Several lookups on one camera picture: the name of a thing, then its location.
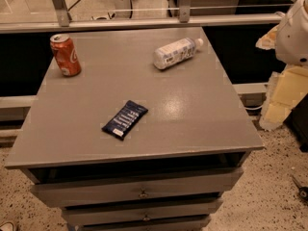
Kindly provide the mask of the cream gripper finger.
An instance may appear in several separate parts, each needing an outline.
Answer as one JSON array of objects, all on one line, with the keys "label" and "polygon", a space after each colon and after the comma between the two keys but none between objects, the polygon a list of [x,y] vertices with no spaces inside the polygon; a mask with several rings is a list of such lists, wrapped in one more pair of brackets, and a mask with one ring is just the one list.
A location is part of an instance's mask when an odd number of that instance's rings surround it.
[{"label": "cream gripper finger", "polygon": [[278,26],[271,28],[266,34],[259,38],[255,44],[257,48],[271,50],[276,47],[276,34]]},{"label": "cream gripper finger", "polygon": [[308,94],[308,67],[289,65],[269,77],[259,124],[271,131],[280,127],[292,109]]}]

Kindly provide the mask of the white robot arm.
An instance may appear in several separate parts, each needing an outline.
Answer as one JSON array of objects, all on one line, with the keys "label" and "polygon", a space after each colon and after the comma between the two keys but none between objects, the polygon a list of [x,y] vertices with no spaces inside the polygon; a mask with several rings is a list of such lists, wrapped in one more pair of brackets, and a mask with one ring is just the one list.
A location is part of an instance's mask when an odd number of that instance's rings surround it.
[{"label": "white robot arm", "polygon": [[285,63],[281,73],[269,77],[266,101],[259,120],[264,130],[275,130],[308,94],[308,0],[296,0],[280,23],[256,42],[260,49],[275,50]]}]

